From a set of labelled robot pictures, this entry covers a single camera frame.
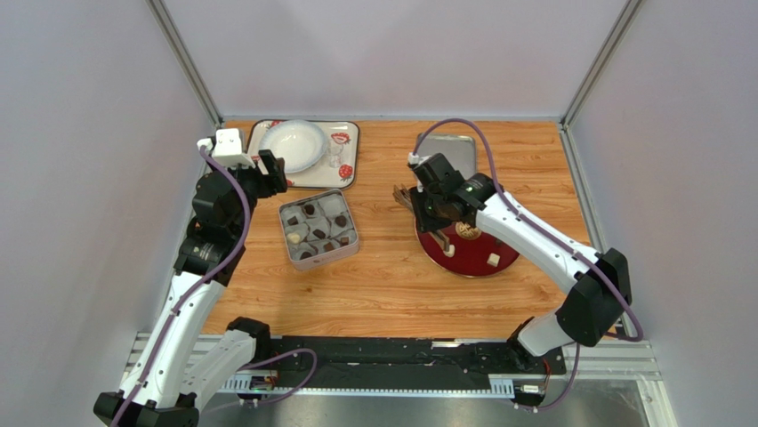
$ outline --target gray floor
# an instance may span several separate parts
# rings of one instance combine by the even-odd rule
[[[563,384],[553,381],[546,402]],[[214,396],[207,408],[236,396]],[[634,381],[577,381],[563,403],[531,415],[493,399],[365,398],[293,396],[270,407],[231,407],[200,417],[199,427],[373,427],[373,426],[604,426],[647,427]]]

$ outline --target metal frame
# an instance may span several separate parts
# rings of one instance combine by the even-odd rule
[[[187,51],[187,46],[181,40],[179,30],[173,23],[171,14],[165,7],[163,0],[146,0],[150,10],[156,18],[157,24],[165,36],[166,41],[171,46],[173,54],[176,55],[176,60],[179,61],[181,69],[184,71],[184,75],[187,76],[189,84],[192,86],[192,90],[200,101],[200,105],[206,111],[208,119],[213,123],[216,129],[222,127],[223,118],[219,110],[216,108],[214,99],[211,97],[211,93],[208,91],[206,84],[203,82],[203,78],[200,77],[198,68],[190,57],[190,53]]]
[[[195,342],[195,346],[192,349],[189,360],[187,361],[187,369],[192,368],[200,359],[202,359],[208,351],[210,351],[216,343],[218,343],[223,335],[218,334],[202,334]],[[134,364],[140,359],[142,351],[145,349],[148,343],[150,334],[139,333],[136,340],[134,340],[134,346],[132,352],[129,355],[129,359],[126,363],[126,372],[130,371]],[[487,341],[487,342],[499,342],[504,341],[502,339],[482,339],[482,340],[470,340],[463,339],[461,342],[472,341]],[[574,344],[563,347],[563,354],[566,358],[567,368],[573,366],[574,357],[576,353],[576,347]],[[512,380],[530,380],[535,378],[541,378],[541,375],[490,375],[490,382],[492,383],[493,390],[491,392],[478,392],[478,393],[466,393],[465,391],[450,392],[448,394],[455,394],[457,397],[466,397],[466,394],[478,395],[479,397],[501,398],[500,394],[507,392],[508,382]],[[219,390],[221,393],[237,393],[240,387],[240,382],[244,381],[244,376],[232,376],[225,384],[224,387]],[[579,359],[579,370],[577,375],[578,380],[626,380],[626,381],[645,381],[653,383],[662,381],[660,371],[658,370],[658,364],[653,354],[652,347],[647,341],[643,342],[623,342],[617,340],[603,340],[595,347],[587,347],[582,349],[581,359]],[[506,390],[499,389],[500,392],[496,392],[496,389],[505,387]],[[279,392],[285,392],[289,389],[282,388],[275,391],[273,394]],[[414,395],[429,394],[437,397],[447,397],[445,392],[440,391],[428,391],[429,393],[410,393]],[[387,390],[364,390],[364,389],[308,389],[304,394],[310,395],[359,395],[366,396],[381,396],[384,394],[399,393],[399,391],[387,391]]]
[[[644,2],[645,0],[626,1],[624,9],[621,10],[621,13],[616,19],[616,22],[613,24],[613,28],[610,30],[608,37],[605,39],[605,42],[595,57],[595,60],[593,61],[593,64],[590,67],[587,76],[585,76],[585,80],[579,86],[577,94],[574,95],[574,99],[571,100],[570,104],[568,105],[566,114],[560,121],[560,123],[565,127],[569,127],[572,123],[574,123],[574,120],[579,114],[579,110],[585,104],[585,101],[587,100],[587,97],[592,91],[595,83],[597,82],[598,77],[600,77],[602,71],[608,65],[610,57],[613,55],[613,52],[616,51],[616,48],[621,42],[622,37],[626,33],[626,30],[629,29],[629,26],[631,25],[634,17],[640,10],[640,6],[642,6]]]
[[[163,0],[146,0],[151,11],[156,17],[156,21],[163,30],[166,40],[171,45],[177,60],[180,63],[192,89],[198,97],[202,107],[206,111],[208,118],[216,128],[223,126],[225,122],[232,120],[253,120],[261,117],[224,117],[216,108],[213,98],[208,91],[197,67],[192,61],[186,46],[181,40],[179,31],[173,23],[171,15],[167,10]],[[613,28],[610,30],[608,37],[604,41],[602,48],[595,57],[592,66],[589,68],[583,82],[578,87],[577,92],[570,102],[566,113],[562,117],[470,117],[476,120],[493,120],[493,121],[552,121],[558,125],[560,140],[566,153],[568,169],[577,191],[577,198],[584,216],[585,225],[593,246],[605,250],[608,248],[602,228],[597,220],[592,197],[587,188],[587,182],[584,169],[581,165],[577,146],[571,134],[570,127],[576,121],[577,116],[584,106],[595,84],[598,82],[603,70],[607,67],[614,51],[619,46],[622,37],[629,29],[633,18],[640,10],[644,0],[627,0],[621,13],[619,13]],[[325,120],[331,117],[298,117],[305,119]],[[344,120],[345,117],[333,117],[333,119]],[[397,120],[397,119],[416,119],[416,120],[435,120],[444,117],[437,116],[373,116],[360,117],[361,119],[377,120]],[[631,322],[626,315],[622,318],[625,330],[628,334],[634,334]],[[148,340],[148,334],[138,334],[134,342],[132,354],[126,366],[128,372],[136,363],[139,355],[144,349]],[[197,363],[197,361],[208,352],[219,341],[221,335],[200,335],[195,344],[193,353],[189,358],[188,368]],[[564,347],[566,362],[572,366],[574,362],[575,347],[569,345]],[[237,385],[245,380],[244,375],[237,378],[238,375],[230,378],[222,387],[220,392],[237,393]],[[492,375],[492,391],[483,391],[482,393],[451,392],[445,393],[440,391],[391,391],[391,390],[325,390],[325,389],[305,389],[299,394],[310,395],[339,395],[339,396],[407,396],[407,397],[481,397],[491,399],[501,399],[504,392],[507,393],[512,389],[513,381],[534,379],[533,375]],[[649,342],[629,343],[620,341],[604,340],[594,348],[583,348],[582,357],[579,361],[579,370],[577,380],[603,380],[603,381],[634,381],[640,391],[644,409],[648,418],[649,425],[652,427],[676,425],[676,420],[671,409],[670,402],[665,392],[665,386],[658,370],[655,355]],[[274,394],[286,392],[288,389],[274,390]]]
[[[272,115],[262,116],[225,116],[222,122],[228,123],[233,121],[260,122],[262,120],[271,120]],[[449,116],[277,116],[280,120],[315,120],[320,122],[354,122],[357,120],[418,120],[418,121],[439,121]],[[559,123],[561,116],[466,116],[469,120],[482,122],[553,122]]]

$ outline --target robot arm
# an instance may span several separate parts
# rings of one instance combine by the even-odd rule
[[[433,232],[452,222],[477,227],[526,256],[567,294],[559,308],[527,320],[514,331],[509,343],[519,369],[529,371],[539,366],[539,358],[547,351],[570,342],[594,346],[623,313],[613,294],[579,257],[600,268],[631,303],[626,258],[615,249],[599,254],[576,242],[504,191],[509,206],[489,177],[476,173],[465,180],[441,154],[409,159],[419,181],[419,186],[410,191],[419,231]]]
[[[232,255],[245,238],[246,218],[230,178],[244,192],[251,215],[258,198],[286,191],[283,161],[269,150],[259,153],[260,162],[250,158],[239,129],[221,129],[215,138],[200,140],[198,147],[206,153],[212,150],[211,158],[229,168],[224,172],[231,177],[214,170],[198,181],[192,199],[196,216],[181,243],[156,328],[119,391],[101,393],[95,403],[94,413],[106,424],[120,416],[121,426],[197,425],[199,412],[223,382],[256,356],[270,355],[268,326],[238,318],[215,347],[184,372],[203,324],[245,251],[241,246]],[[225,267],[218,270],[223,262]]]

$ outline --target wood grain surface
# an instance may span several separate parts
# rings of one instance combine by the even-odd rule
[[[318,193],[291,189],[260,200],[246,253],[204,332],[222,334],[237,316],[271,326],[273,334],[398,337],[507,337],[529,316],[557,307],[564,296],[540,269],[520,257],[490,278],[449,273],[421,249],[413,217],[392,199],[395,184],[414,185],[407,154],[432,122],[365,121],[360,128],[354,185],[345,190],[360,238],[358,254],[300,272],[287,259],[280,205]],[[249,135],[253,122],[229,122]],[[500,182],[534,214],[588,243],[577,196],[555,124],[479,123]],[[475,134],[463,125],[443,133]],[[477,143],[479,170],[489,174]]]

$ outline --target white plate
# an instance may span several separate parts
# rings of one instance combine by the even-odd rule
[[[270,149],[285,159],[285,173],[302,172],[315,165],[327,151],[327,136],[305,120],[287,120],[263,135],[259,149]]]
[[[251,131],[248,154],[257,156],[263,135],[284,123],[281,120],[261,120],[256,123]],[[321,128],[321,131],[330,137],[331,141],[327,143],[327,151],[333,144],[343,146],[343,152],[340,156],[341,165],[340,167],[333,167],[331,165],[332,159],[327,152],[314,166],[299,173],[288,173],[286,175],[287,183],[290,187],[300,189],[346,189],[350,187],[355,182],[355,172],[358,166],[360,136],[358,126],[352,122],[311,123]]]

